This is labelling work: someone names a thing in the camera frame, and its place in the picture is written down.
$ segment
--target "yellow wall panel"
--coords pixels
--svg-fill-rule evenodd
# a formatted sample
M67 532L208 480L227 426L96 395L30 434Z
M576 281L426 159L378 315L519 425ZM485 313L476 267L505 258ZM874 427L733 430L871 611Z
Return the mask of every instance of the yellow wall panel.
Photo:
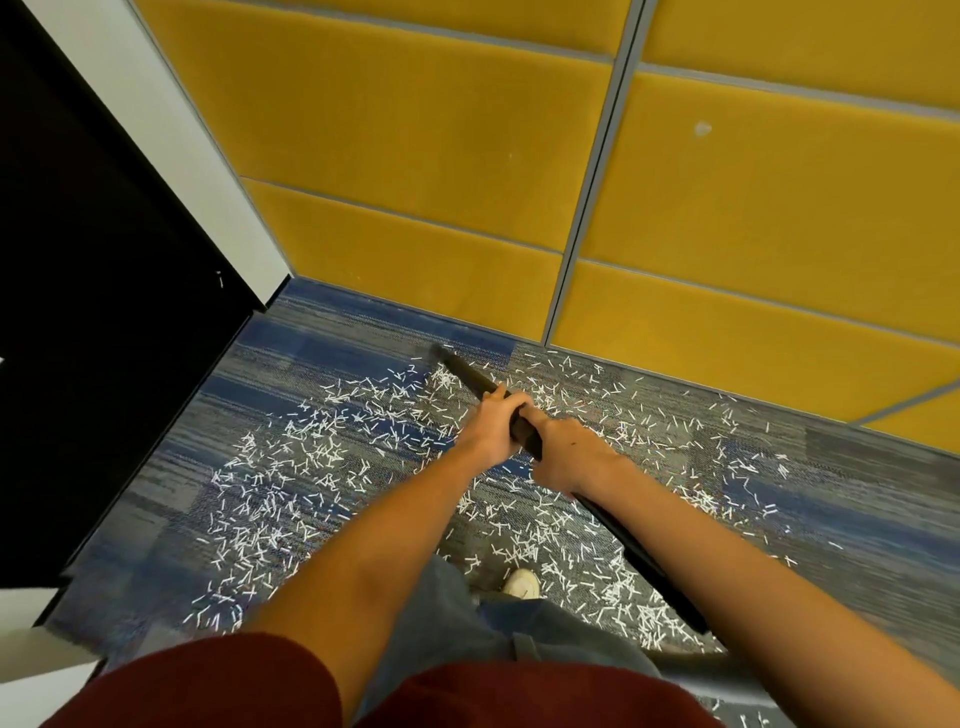
M869 423L867 427L960 455L960 389Z
M960 125L637 74L581 255L960 342Z
M660 0L643 59L960 109L956 0Z
M558 254L272 184L245 185L298 274L540 339Z
M209 0L138 0L240 175L561 250L608 64Z
M578 262L553 343L850 421L960 376L960 350Z
M280 0L290 5L616 54L630 0Z

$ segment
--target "gray carpet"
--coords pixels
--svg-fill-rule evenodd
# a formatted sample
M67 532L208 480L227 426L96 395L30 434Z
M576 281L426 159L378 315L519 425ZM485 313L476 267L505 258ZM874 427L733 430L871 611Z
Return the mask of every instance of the gray carpet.
M472 402L451 377L427 377L418 357L433 341L581 418L960 684L957 459L302 279L251 321L87 545L56 628L112 667L235 629L340 524L449 446ZM440 553L478 589L533 569L546 598L644 646L717 647L589 515L533 485L522 457L478 478Z

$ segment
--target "left hand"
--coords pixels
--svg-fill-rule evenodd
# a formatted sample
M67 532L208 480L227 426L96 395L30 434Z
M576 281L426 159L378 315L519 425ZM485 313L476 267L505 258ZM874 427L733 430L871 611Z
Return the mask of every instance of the left hand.
M519 443L510 437L510 418L518 407L533 406L534 401L526 392L506 395L503 384L497 386L495 392L486 393L457 435L455 449L476 457L480 472L499 465L520 450Z

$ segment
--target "gray shorts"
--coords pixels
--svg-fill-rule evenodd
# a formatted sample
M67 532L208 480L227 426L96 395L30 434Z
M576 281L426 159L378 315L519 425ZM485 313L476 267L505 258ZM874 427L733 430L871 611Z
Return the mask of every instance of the gray shorts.
M396 619L356 719L408 677L450 663L497 660L624 667L660 677L633 643L586 624L545 599L498 599L474 606L464 576L432 556Z

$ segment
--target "foot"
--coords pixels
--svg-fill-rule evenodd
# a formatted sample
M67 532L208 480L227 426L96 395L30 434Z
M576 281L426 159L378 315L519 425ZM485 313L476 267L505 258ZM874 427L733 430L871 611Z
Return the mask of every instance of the foot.
M539 599L540 580L529 569L515 569L500 591L517 599Z

